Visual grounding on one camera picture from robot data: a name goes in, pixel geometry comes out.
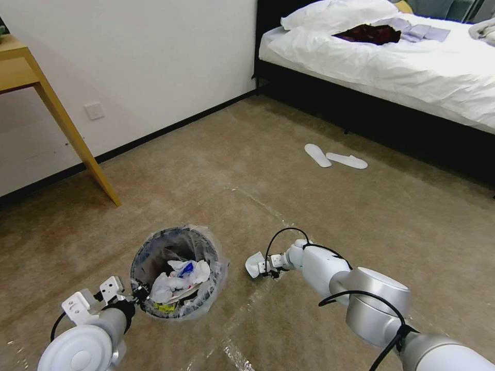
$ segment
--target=dark red garment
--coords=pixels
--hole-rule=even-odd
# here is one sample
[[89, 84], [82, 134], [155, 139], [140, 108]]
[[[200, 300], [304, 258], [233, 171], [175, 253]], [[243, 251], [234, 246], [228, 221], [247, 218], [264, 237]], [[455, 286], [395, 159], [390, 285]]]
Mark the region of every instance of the dark red garment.
[[359, 25], [334, 36], [351, 42], [369, 42], [375, 45], [383, 45], [388, 42], [399, 42], [401, 32], [395, 31], [388, 25]]

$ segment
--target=floor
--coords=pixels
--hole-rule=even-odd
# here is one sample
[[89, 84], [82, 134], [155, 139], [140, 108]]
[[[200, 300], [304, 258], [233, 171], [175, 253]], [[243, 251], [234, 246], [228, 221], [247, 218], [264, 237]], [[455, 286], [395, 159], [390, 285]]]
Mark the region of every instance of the floor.
[[[318, 167], [306, 143], [354, 154], [366, 170]], [[254, 96], [103, 164], [123, 206], [86, 172], [0, 209], [0, 369], [34, 370], [60, 303], [110, 275], [128, 285], [142, 242], [208, 226], [230, 260], [225, 288], [196, 322], [139, 311], [119, 370], [367, 370], [379, 350], [319, 308], [298, 272], [252, 280], [248, 256], [298, 226], [353, 265], [412, 290], [410, 321], [495, 362], [493, 190]], [[273, 246], [285, 251], [287, 232]], [[63, 320], [60, 330], [69, 328]], [[399, 370], [389, 356], [380, 370]]]

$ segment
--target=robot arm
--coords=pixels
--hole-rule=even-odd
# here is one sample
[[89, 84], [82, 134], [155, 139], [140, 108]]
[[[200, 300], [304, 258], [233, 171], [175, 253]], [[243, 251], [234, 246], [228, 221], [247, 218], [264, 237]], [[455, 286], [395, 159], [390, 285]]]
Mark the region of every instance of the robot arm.
[[112, 276], [97, 295], [83, 289], [67, 298], [62, 308], [76, 327], [52, 339], [38, 371], [114, 370], [126, 353], [122, 338], [136, 312], [135, 299], [123, 292], [120, 278]]
[[[334, 252], [311, 245], [305, 248], [306, 244], [306, 240], [296, 240], [284, 254], [271, 255], [267, 261], [258, 252], [248, 258], [246, 269], [253, 278], [280, 270], [300, 270], [323, 298], [354, 292], [335, 300], [348, 307], [347, 325], [374, 346], [384, 348], [390, 344], [404, 323], [403, 317], [408, 315], [409, 288], [371, 269], [351, 269]], [[320, 305], [325, 303], [328, 301], [324, 299]], [[400, 351], [395, 351], [404, 371], [495, 371], [495, 365], [474, 350], [444, 335], [409, 332]]]

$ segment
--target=black bed frame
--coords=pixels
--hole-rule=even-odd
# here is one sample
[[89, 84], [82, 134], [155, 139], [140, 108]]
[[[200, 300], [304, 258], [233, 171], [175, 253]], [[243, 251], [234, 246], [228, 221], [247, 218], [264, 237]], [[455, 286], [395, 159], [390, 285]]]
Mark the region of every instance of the black bed frame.
[[[323, 116], [341, 126], [344, 133], [352, 131], [444, 170], [495, 186], [495, 135], [258, 58], [262, 35], [279, 27], [281, 17], [313, 2], [258, 0], [253, 75], [258, 91]], [[268, 82], [261, 89], [260, 79]]]

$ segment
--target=wooden table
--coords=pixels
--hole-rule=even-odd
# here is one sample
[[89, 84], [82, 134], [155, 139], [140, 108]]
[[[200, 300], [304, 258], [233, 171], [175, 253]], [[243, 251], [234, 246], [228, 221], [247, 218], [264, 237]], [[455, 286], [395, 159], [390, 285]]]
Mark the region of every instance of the wooden table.
[[120, 206], [121, 202], [117, 194], [89, 151], [31, 51], [14, 36], [2, 36], [0, 43], [0, 94], [30, 87], [36, 90], [94, 179], [115, 205]]

